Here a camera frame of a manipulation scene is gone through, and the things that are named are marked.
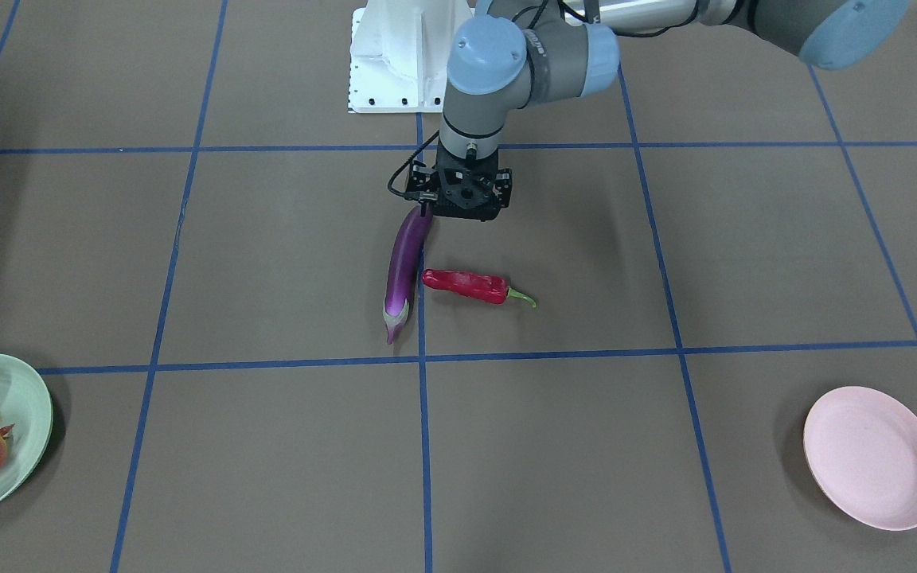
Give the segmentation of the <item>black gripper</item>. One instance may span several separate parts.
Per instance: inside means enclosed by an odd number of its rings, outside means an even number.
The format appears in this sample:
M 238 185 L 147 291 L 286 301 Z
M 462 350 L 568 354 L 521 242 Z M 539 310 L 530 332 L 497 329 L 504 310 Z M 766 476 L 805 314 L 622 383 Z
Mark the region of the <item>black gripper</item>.
M 436 200 L 431 206 L 435 217 L 492 221 L 500 213 L 500 199 L 495 191 L 498 172 L 470 170 L 466 167 L 435 167 Z

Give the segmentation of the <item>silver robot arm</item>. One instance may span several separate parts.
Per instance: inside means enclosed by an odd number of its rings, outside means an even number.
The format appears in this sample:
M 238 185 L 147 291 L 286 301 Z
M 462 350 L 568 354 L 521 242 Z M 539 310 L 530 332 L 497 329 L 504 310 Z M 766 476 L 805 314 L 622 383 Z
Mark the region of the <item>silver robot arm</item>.
M 445 69 L 435 163 L 408 163 L 401 198 L 423 214 L 488 221 L 509 206 L 499 146 L 513 110 L 614 83 L 621 37 L 729 25 L 825 70 L 847 68 L 894 33 L 906 1 L 480 1 Z

